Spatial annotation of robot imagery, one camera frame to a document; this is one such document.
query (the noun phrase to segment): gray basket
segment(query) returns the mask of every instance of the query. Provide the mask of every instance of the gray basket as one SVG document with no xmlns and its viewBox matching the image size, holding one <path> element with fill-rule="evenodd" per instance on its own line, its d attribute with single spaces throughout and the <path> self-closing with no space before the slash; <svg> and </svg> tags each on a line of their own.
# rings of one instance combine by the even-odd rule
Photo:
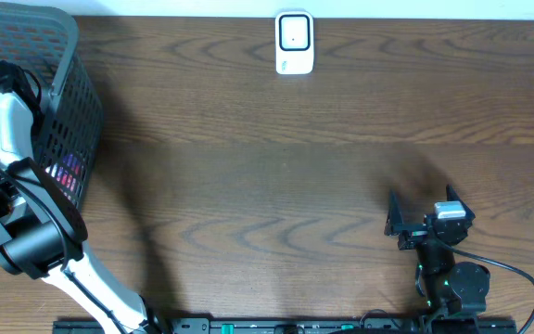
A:
<svg viewBox="0 0 534 334">
<path fill-rule="evenodd" d="M 77 24 L 64 11 L 0 3 L 0 60 L 32 71 L 43 87 L 45 119 L 32 142 L 34 159 L 80 209 L 103 111 L 75 52 L 77 42 Z"/>
</svg>

